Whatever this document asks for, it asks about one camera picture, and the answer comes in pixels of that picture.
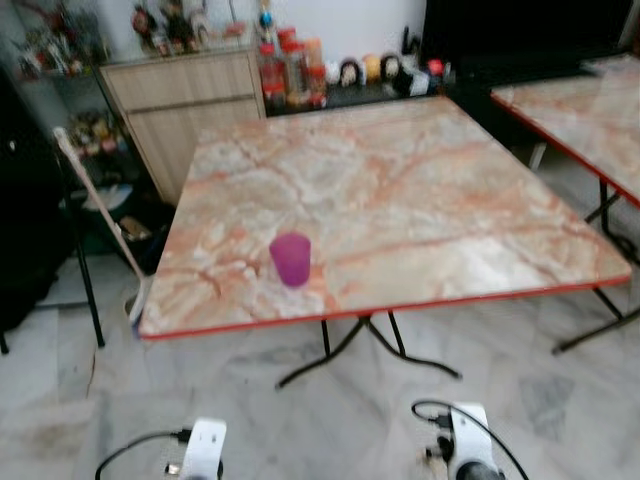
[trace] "red table edge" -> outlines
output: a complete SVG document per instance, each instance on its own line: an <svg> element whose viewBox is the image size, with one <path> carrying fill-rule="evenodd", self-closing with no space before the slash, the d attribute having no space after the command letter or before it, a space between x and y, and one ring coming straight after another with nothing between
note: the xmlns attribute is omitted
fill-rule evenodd
<svg viewBox="0 0 640 480"><path fill-rule="evenodd" d="M494 92L491 92L491 99L500 107L502 107L507 113L512 114L515 118L520 120L525 126L529 127L535 133L544 138L548 143L553 145L556 149L565 153L569 157L573 158L580 162L587 170L593 172L597 177L607 182L611 185L616 191L621 193L629 202L631 202L636 208L640 208L640 200L635 198L631 193L625 190L620 184L618 184L615 180L607 176L602 170L596 168L593 164L591 164L586 158L580 155L575 150L572 150L570 147L566 146L562 141L554 137L547 130L545 130L541 125L538 125L535 120L532 120L523 112L521 112L517 107L514 107L512 104L504 101L499 98Z"/></svg>
<svg viewBox="0 0 640 480"><path fill-rule="evenodd" d="M264 328L264 327L278 327L278 326L284 326L284 325L291 325L293 323L317 322L320 320L325 320L325 319L331 320L331 319L340 318L340 317L359 317L364 315L373 315L374 313L387 312L389 310L393 310L393 311L417 310L422 308L435 308L435 307L448 306L448 305L464 305L467 303L489 301L489 300L506 300L510 298L533 297L533 296L545 295L545 294L553 295L553 294L571 293L571 292L576 292L580 290L591 290L594 288L618 285L621 283L628 282L629 280L631 280L631 271L629 271L628 275L625 275L623 277L615 277L602 282L590 282L590 283L565 285L561 287L551 287L551 288L538 288L533 290L523 290L518 292L510 292L510 293L479 295L476 297L466 297L466 298L459 298L454 300L437 300L437 301L427 302L427 303L416 303L416 304L408 304L408 305L389 305L389 306L381 306L381 307L375 307L375 308L365 309L365 310L351 310L351 311L347 310L347 311L338 312L338 313L330 313L330 314L324 314L324 315L311 315L307 317L293 317L289 319L264 320L264 321L257 320L251 323L203 328L199 330L177 330L170 333L141 334L140 339L149 340L149 341L170 340L175 338L208 335L212 333L226 333L226 332L241 331L241 330L254 330L257 328Z"/></svg>

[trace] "black metal table leg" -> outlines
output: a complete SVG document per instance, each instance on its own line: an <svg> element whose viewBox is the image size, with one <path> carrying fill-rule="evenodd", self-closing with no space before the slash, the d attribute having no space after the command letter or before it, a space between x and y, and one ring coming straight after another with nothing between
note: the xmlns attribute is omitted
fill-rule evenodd
<svg viewBox="0 0 640 480"><path fill-rule="evenodd" d="M308 371L313 370L316 367L329 363L331 360L336 358L338 355L340 355L344 351L345 348L347 348L347 346L353 341L353 339L356 338L356 335L358 334L358 332L360 332L360 330L362 330L362 327L364 327L364 323L361 320L358 320L358 323L356 324L356 326L353 327L353 329L351 329L351 331L347 334L347 336L344 337L344 340L340 342L340 344L336 347L336 349L333 352L326 354L325 357L321 358L320 360L311 362L309 365L306 365L290 373L289 375L284 377L282 380L280 380L276 384L276 389L284 388L287 384L294 381L300 375L307 373Z"/></svg>
<svg viewBox="0 0 640 480"><path fill-rule="evenodd" d="M73 236L76 241L76 252L78 254L78 263L80 264L80 271L82 272L82 281L84 283L84 289L87 293L87 301L89 302L89 310L91 311L91 320L93 321L93 329L96 332L96 341L98 347L104 347L104 337L102 336L102 327L100 326L100 317L98 316L98 308L96 307L96 299L93 295L93 287L91 285L91 276L89 275L89 268L87 267L87 259L85 257L84 248L82 247L82 237L80 235L78 227L78 214L74 211L73 203L71 201L71 195L64 180L63 167L60 162L60 154L55 155L56 163L58 165L58 172L62 181L62 194L64 197L65 205L69 211L71 217L71 229L73 230Z"/></svg>
<svg viewBox="0 0 640 480"><path fill-rule="evenodd" d="M328 357L331 355L331 345L329 344L329 331L327 330L327 321L322 321L322 341L324 343L324 354Z"/></svg>
<svg viewBox="0 0 640 480"><path fill-rule="evenodd" d="M559 344L551 351L551 353L553 353L554 355L560 355L561 353L571 350L572 348L577 347L578 345L586 342L587 340L590 340L594 337L602 335L603 333L607 333L611 330L622 328L625 325L628 325L631 322L638 320L639 318L640 318L640 308L637 310L634 310L633 312L629 313L628 315L625 315L620 319L616 319L613 322L608 323L604 327L596 328L595 330L585 333L584 335L580 335L579 337L576 337L573 340L569 340L568 342L563 342Z"/></svg>
<svg viewBox="0 0 640 480"><path fill-rule="evenodd" d="M620 200L621 195L615 192L608 197L607 182L600 180L600 206L587 215L584 220L587 223L593 222L600 217L600 226L602 233L615 245L615 247L624 255L624 257L640 266L640 258L638 258L638 247L624 235L613 233L609 228L609 208Z"/></svg>
<svg viewBox="0 0 640 480"><path fill-rule="evenodd" d="M607 182L600 179L600 207L607 203ZM609 234L609 208L603 208L600 214L600 226L605 235Z"/></svg>
<svg viewBox="0 0 640 480"><path fill-rule="evenodd" d="M347 334L344 340L340 342L338 347L334 351L331 351L331 348L329 345L329 336L327 332L327 324L326 324L326 321L323 320L322 336L324 340L325 357L321 358L320 360L316 360L315 362L311 362L310 364L305 365L304 367L301 367L295 370L294 372L290 373L289 375L287 375L285 378L283 378L276 384L276 389L281 389L285 387L287 384L291 383L296 378L298 378L300 375L303 375L309 372L310 370L313 370L314 368L317 368L321 365L325 365L329 363L331 360L336 358L340 353L342 353L345 350L345 348L347 348L347 346L353 341L353 339L362 330L363 327L366 327L367 330L369 330L373 334L374 338L378 340L380 343L382 343L382 346L385 348L385 350L387 350L393 356L409 363L415 363L418 365L425 365L428 367L438 368L448 373L449 375L451 375L456 379L462 378L461 373L453 370L452 368L447 367L446 365L443 365L441 363L434 362L431 360L422 360L419 358L414 358L407 355L405 353L404 344L402 343L402 337L400 336L400 330L398 329L398 325L396 323L395 317L393 316L393 312L389 312L389 320L391 321L391 327L393 329L393 333L398 342L398 350L394 349L389 344L389 342L387 342L386 338L384 338L382 333L380 333L380 331L371 323L371 315L366 315L366 316L358 317L358 323L355 325L355 327L351 329L351 331Z"/></svg>
<svg viewBox="0 0 640 480"><path fill-rule="evenodd" d="M9 353L9 346L7 340L4 338L4 332L0 332L0 353L7 355Z"/></svg>
<svg viewBox="0 0 640 480"><path fill-rule="evenodd" d="M80 271L82 272L82 281L84 282L84 289L87 293L87 300L89 301L89 310L91 311L91 320L93 321L93 329L96 332L96 341L98 347L104 347L104 337L102 336L102 327L100 326L100 317L98 317L98 308L96 307L96 299L93 295L93 287L91 286L91 277L89 276L89 268L87 267L87 259L84 256L84 249L82 244L78 242L78 262L80 263Z"/></svg>
<svg viewBox="0 0 640 480"><path fill-rule="evenodd" d="M402 343L402 337L400 336L400 330L398 329L398 324L396 323L396 317L393 315L393 312L389 310L389 321L391 322L391 328L393 329L393 335L396 337L396 343L398 344L398 352L400 355L404 355L404 343Z"/></svg>
<svg viewBox="0 0 640 480"><path fill-rule="evenodd" d="M598 296L600 301L604 303L605 307L607 307L609 311L613 313L618 320L622 320L624 315L620 310L618 310L618 307L616 307L613 304L613 302L609 300L609 297L607 297L602 290L600 290L599 288L594 288L593 293L595 293Z"/></svg>
<svg viewBox="0 0 640 480"><path fill-rule="evenodd" d="M384 338L384 335L382 335L382 333L380 333L380 330L378 330L370 321L367 322L366 326L369 329L369 331L373 334L373 336L382 344L382 346L391 355L393 355L394 357L397 357L397 358L399 358L401 360L404 360L405 362L415 363L417 365L426 365L427 367L437 368L439 370L442 370L445 373L448 373L449 375L451 375L455 379L458 379L458 380L462 379L462 374L460 372L457 372L454 369L449 368L446 365L443 365L442 363L434 362L432 360L422 360L420 358L411 357L411 356L409 356L409 355L404 353L404 347L403 347L402 351L398 351L398 350L394 349L389 344L389 342L387 342L387 339Z"/></svg>

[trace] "chair leg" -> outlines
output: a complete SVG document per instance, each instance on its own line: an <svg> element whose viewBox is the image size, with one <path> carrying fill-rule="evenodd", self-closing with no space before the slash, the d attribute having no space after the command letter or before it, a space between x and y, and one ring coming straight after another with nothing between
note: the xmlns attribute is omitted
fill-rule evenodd
<svg viewBox="0 0 640 480"><path fill-rule="evenodd" d="M87 259L84 256L84 248L78 241L78 263L80 263L80 271L82 272L82 281L84 282L84 289L87 292L87 300L89 301L89 310L91 311L91 320L93 321L93 329L96 332L96 340L98 347L104 347L104 337L102 336L102 327L100 326L100 317L98 316L98 308L96 306L96 299L93 295L93 287L91 285L91 277L89 276L89 268L87 267Z"/></svg>
<svg viewBox="0 0 640 480"><path fill-rule="evenodd" d="M533 147L533 153L531 154L531 159L529 160L529 168L531 169L531 171L535 172L536 170L538 170L546 149L546 143L537 143L536 146Z"/></svg>
<svg viewBox="0 0 640 480"><path fill-rule="evenodd" d="M9 353L9 346L7 345L7 340L4 338L4 332L0 331L0 352L3 355Z"/></svg>

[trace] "black cable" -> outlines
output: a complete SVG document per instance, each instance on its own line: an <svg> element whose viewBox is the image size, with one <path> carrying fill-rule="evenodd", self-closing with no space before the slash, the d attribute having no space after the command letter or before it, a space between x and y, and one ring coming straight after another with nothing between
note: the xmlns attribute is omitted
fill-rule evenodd
<svg viewBox="0 0 640 480"><path fill-rule="evenodd" d="M520 465L520 462L518 462L518 460L516 460L516 457L513 455L513 453L511 453L511 451L507 448L507 446L504 444L504 442L502 440L500 440L500 438L495 433L493 433L493 431L491 431L491 429L489 429L487 426L485 426L480 420L475 418L473 415L469 415L467 412L465 412L464 410L456 407L455 405L452 405L452 404L447 403L447 402L442 402L440 400L418 400L418 401L414 402L413 405L411 405L411 412L417 418L419 418L420 420L424 420L425 422L430 422L430 419L425 417L424 415L418 413L418 411L417 411L417 408L421 407L423 405L434 405L436 407L449 408L449 409L453 410L454 412L457 412L457 413L459 413L461 415L464 415L466 418L468 418L473 423L475 423L478 427L480 427L482 430L484 430L487 434L489 434L489 436L498 445L500 445L500 448L502 448L504 453L507 454L507 456L509 457L511 462L518 469L518 473L520 473L520 476L522 476L522 478L524 480L529 480L529 477L527 476L527 474L525 473L524 469Z"/></svg>
<svg viewBox="0 0 640 480"><path fill-rule="evenodd" d="M109 455L98 467L98 469L96 470L96 476L95 476L95 480L100 480L100 475L102 474L102 471L107 467L107 465L109 465L113 460L115 460L116 458L118 458L120 455L122 455L124 452L126 452L127 450L132 449L133 447L140 445L141 443L144 442L148 442L149 440L155 440L157 438L175 438L178 440L178 442L180 443L187 443L189 441L189 438L191 437L191 430L188 429L183 429L182 431L179 432L156 432L156 433L150 433L148 435L144 435L142 437L136 438L135 440L133 440L132 442L130 442L129 444L125 445L122 448L119 448L118 450L116 450L115 452L113 452L111 455Z"/></svg>

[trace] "wooden cabinet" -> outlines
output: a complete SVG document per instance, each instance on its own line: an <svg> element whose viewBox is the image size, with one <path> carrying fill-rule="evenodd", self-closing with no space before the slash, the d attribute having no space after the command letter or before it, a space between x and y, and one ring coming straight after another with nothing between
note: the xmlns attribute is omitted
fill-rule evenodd
<svg viewBox="0 0 640 480"><path fill-rule="evenodd" d="M101 72L160 195L174 205L203 128L264 117L249 48L113 65Z"/></svg>
<svg viewBox="0 0 640 480"><path fill-rule="evenodd" d="M162 197L174 205L180 199L203 126L260 118L254 100L175 108L129 115L136 141L153 159L151 176Z"/></svg>

